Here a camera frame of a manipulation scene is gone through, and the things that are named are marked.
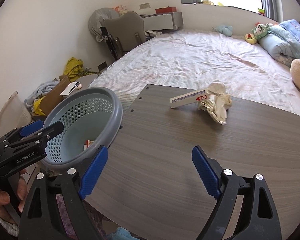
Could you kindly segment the person's left hand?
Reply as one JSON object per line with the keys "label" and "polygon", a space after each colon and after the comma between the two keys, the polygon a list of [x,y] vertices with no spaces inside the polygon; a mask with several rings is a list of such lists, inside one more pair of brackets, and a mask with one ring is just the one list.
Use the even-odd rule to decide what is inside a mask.
{"label": "person's left hand", "polygon": [[[27,183],[25,179],[22,177],[23,174],[26,173],[26,169],[23,169],[19,172],[19,181],[18,181],[18,187],[17,187],[17,195],[20,199],[20,203],[18,206],[18,209],[20,212],[23,211],[26,197],[28,194],[27,190]],[[10,216],[10,214],[7,212],[5,206],[10,203],[10,196],[7,192],[0,190],[0,218],[4,220],[5,222],[8,222],[10,224],[16,224],[14,219]]]}

